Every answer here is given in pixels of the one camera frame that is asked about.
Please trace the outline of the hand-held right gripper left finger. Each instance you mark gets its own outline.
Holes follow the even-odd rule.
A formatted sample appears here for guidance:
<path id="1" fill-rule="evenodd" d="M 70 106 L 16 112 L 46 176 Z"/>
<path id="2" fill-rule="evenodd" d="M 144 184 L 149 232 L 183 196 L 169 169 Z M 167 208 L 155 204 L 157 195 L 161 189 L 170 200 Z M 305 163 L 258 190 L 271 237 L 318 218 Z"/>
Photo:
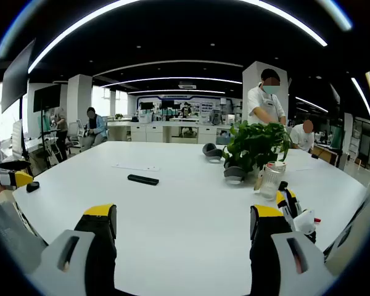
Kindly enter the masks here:
<path id="1" fill-rule="evenodd" d="M 91 207 L 42 251 L 28 279 L 42 295 L 112 295 L 116 235 L 116 205 Z"/>

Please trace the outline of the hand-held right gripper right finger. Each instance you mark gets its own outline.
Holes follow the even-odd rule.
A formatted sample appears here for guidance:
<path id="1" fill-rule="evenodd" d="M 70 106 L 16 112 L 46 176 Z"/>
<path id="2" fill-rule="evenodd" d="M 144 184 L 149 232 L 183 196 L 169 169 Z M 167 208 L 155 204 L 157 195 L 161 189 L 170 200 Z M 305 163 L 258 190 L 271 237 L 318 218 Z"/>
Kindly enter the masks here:
<path id="1" fill-rule="evenodd" d="M 323 295 L 335 277 L 309 238 L 277 209 L 250 207 L 250 295 Z"/>

